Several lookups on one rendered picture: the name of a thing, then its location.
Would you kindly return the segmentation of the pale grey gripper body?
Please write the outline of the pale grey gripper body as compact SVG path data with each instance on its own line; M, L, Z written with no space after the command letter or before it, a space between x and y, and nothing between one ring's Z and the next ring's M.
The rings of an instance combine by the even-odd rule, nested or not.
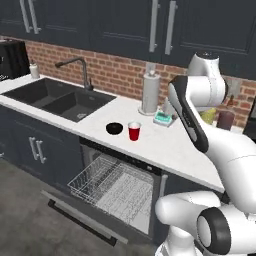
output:
M171 103L169 102L168 98L165 98L165 100L164 100L163 111L165 114L177 117L176 111L175 111L174 107L171 105Z

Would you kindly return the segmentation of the red plastic cup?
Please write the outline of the red plastic cup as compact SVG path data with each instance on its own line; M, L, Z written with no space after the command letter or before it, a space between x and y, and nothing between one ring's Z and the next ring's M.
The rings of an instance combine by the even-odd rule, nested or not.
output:
M128 124L129 138L132 141L137 141L140 134L141 123L140 122L130 122Z

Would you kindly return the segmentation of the black bowl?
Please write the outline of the black bowl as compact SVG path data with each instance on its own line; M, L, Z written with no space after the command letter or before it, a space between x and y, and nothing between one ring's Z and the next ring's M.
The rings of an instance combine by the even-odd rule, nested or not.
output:
M106 131L111 135L118 135L123 131L123 125L117 122L111 122L106 125Z

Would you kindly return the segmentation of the dark base cupboard door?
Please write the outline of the dark base cupboard door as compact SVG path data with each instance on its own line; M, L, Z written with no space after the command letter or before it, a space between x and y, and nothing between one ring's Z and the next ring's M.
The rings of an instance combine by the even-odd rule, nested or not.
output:
M20 166L27 172L37 175L38 159L34 160L29 143L29 137L34 137L34 133L17 120L19 115L15 111L8 109L7 116Z
M79 137L41 121L37 121L34 128L38 134L36 141L43 141L41 148L47 158L43 165L50 166L54 185L68 190L69 181L84 167Z
M155 204L157 199L160 196L160 185L161 178L160 175L153 174L154 183L153 183L153 202ZM183 193L183 192L194 192L194 191L211 191L214 192L219 199L222 198L222 192L216 191L214 189L208 188L204 185L196 183L194 181L188 180L181 176L175 174L168 174L167 180L164 186L164 195L174 194L174 193Z

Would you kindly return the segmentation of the dishwasher door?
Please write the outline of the dishwasher door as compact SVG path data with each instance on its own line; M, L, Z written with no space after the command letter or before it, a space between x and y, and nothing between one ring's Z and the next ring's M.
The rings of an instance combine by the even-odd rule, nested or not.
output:
M54 195L52 192L48 192L45 190L41 191L41 194L45 196L48 201L52 199L56 202L56 206L67 212L68 214L72 215L73 217L77 218L84 224L88 225L89 227L93 228L94 230L98 231L102 235L109 238L113 236L117 239L117 242L121 242L123 244L128 244L128 239L119 235L118 233L112 231L110 228L107 228L103 224L100 224L98 221L92 219L88 215L84 214L81 210L76 209L75 207L71 206L70 204L66 203L62 200L59 196Z

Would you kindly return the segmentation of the teal sponge in dish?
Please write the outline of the teal sponge in dish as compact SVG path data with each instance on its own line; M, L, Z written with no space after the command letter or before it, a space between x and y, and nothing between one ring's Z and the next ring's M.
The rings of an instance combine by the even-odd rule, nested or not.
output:
M173 121L174 119L170 115L165 114L162 111L157 111L153 118L154 123L159 124L161 126L165 126L165 127L169 127Z

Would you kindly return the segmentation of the white paper towel roll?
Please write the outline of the white paper towel roll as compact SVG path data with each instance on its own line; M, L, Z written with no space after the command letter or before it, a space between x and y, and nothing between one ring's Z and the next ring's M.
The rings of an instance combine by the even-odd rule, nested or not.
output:
M138 111L143 115L154 115L158 107L160 75L150 70L143 76L142 103Z

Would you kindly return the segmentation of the yellow green round object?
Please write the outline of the yellow green round object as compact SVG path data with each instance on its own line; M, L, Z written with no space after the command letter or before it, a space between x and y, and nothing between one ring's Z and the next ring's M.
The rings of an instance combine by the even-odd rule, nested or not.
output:
M216 109L211 108L209 110L202 111L200 113L201 118L209 125L213 124L214 118L216 115Z

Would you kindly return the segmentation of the dark maroon jar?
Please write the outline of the dark maroon jar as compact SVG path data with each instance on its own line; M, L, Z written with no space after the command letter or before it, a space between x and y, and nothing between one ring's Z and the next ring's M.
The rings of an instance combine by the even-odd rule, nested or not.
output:
M217 128L230 130L235 118L235 114L230 111L222 111L219 113L217 120Z

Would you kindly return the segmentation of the black countertop appliance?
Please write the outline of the black countertop appliance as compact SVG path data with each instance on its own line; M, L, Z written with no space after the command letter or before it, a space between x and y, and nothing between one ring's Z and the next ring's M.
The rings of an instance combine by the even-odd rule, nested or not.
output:
M256 143L256 97L254 98L243 134L248 136Z

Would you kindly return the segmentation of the dark metal tap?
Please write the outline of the dark metal tap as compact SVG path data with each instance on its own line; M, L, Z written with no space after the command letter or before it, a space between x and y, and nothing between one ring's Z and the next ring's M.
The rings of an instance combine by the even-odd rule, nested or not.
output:
M91 81L87 79L87 65L86 65L86 62L83 57L76 57L76 58L72 58L69 60L58 62L55 64L55 67L60 68L64 65L68 65L73 62L80 62L82 64L84 89L87 91L92 91L94 89L94 87L91 84Z

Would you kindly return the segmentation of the black double sink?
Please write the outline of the black double sink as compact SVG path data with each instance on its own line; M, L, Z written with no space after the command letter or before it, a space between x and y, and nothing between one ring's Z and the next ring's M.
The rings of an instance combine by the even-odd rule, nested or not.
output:
M115 99L115 96L95 90L87 91L49 78L5 92L3 96L73 122L81 121Z

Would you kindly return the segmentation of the white soap bottle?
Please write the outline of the white soap bottle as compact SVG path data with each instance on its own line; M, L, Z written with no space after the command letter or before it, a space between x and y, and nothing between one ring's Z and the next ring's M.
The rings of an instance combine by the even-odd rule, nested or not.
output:
M31 62L30 66L29 66L29 69L30 69L31 77L33 79L38 79L40 77L39 68L38 68L38 65L36 63Z

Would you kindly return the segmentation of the black coffee machine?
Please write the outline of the black coffee machine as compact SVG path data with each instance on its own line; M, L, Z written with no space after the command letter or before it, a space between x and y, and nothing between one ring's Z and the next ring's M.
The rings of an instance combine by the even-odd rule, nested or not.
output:
M25 42L13 39L0 40L0 75L16 79L29 73Z

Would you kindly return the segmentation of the grey wall socket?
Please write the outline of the grey wall socket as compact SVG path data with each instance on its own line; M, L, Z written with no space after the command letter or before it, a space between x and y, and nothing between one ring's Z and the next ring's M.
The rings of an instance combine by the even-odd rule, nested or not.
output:
M230 94L237 97L240 93L240 81L237 79L232 79L230 82Z
M155 69L156 69L155 63L151 63L151 62L146 63L146 71L145 71L146 74L153 75L155 73Z

